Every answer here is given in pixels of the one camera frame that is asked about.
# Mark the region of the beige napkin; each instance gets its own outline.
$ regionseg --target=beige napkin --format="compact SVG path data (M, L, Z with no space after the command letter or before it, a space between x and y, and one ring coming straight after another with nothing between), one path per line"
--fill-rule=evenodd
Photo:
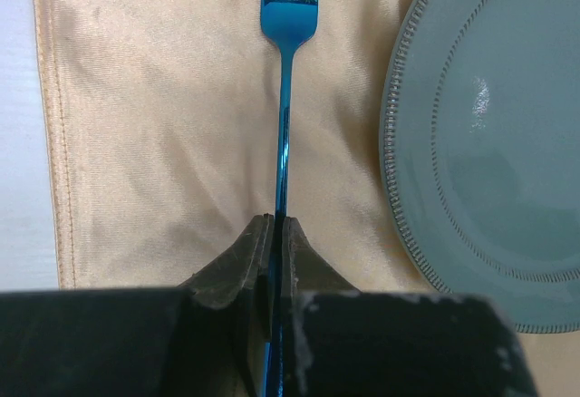
M425 291L378 161L411 0L321 0L295 57L289 214L363 290ZM280 62L259 0L35 0L61 287L173 285L272 212ZM545 396L573 396L580 335L524 335Z

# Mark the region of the black holder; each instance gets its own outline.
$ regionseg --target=black holder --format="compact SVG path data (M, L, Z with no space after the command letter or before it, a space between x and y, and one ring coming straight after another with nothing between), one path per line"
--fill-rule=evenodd
M261 397L274 218L182 285L0 295L0 396ZM535 396L486 300L366 294L282 233L284 396Z

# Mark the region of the fork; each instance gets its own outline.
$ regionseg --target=fork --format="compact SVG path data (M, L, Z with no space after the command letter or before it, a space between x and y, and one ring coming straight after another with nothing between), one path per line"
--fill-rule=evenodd
M268 263L268 284L272 298L272 340L266 345L266 396L281 396L283 386L280 291L282 284L281 230L288 199L288 151L290 145L290 95L292 62L300 45L310 39L318 24L318 0L262 0L262 31L280 50L282 81L278 119L278 153L275 184L275 238Z

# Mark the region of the light blue plate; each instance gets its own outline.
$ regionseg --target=light blue plate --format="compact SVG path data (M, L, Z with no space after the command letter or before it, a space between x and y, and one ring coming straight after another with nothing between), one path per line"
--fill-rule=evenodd
M382 106L384 187L432 285L580 328L580 0L415 0Z

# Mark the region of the beaded plate rim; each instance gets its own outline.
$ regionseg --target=beaded plate rim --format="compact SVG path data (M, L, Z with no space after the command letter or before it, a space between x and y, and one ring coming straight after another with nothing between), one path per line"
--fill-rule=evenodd
M471 16L468 18L466 23L459 29L459 35L455 40L455 43L450 49L450 55L454 54L454 49L457 48L460 39L465 35L473 19L481 11L481 6L483 6L488 0L481 0L479 2L478 8L474 10ZM407 54L411 49L412 40L415 32L419 28L421 18L425 13L430 0L414 0L411 7L401 25L399 36L393 47L391 62L389 65L389 71L386 78L386 83L384 86L384 93L382 96L382 124L381 124L381 137L380 137L380 151L381 151L381 174L382 174L382 184L387 194L387 202L391 209L391 213L394 219L394 225L396 227L397 234L405 246L408 255L414 262L415 266L420 270L424 277L429 281L429 283L441 293L452 293L452 290L445 284L445 282L440 278L440 276L435 272L431 266L428 258L425 257L422 250L419 248L417 241L415 240L411 228L407 222L407 217L405 215L405 210L402 207L400 201L400 187L397 180L397 156L395 155L395 130L397 126L397 116L400 106L399 96L401 93L401 87L404 81L404 71L405 64L407 62ZM444 71L450 66L450 59L444 63ZM438 102L440 97L440 88L444 83L444 72L441 74L438 90L435 94L435 103ZM432 118L431 126L436 126L437 118ZM431 150L433 150L433 140L431 140ZM542 278L538 278L540 282L556 282L544 281ZM565 332L573 332L580 329L580 322L571 322L566 324L550 324L550 325L540 325L540 324L522 324L515 323L516 330L522 333L531 334L557 334Z

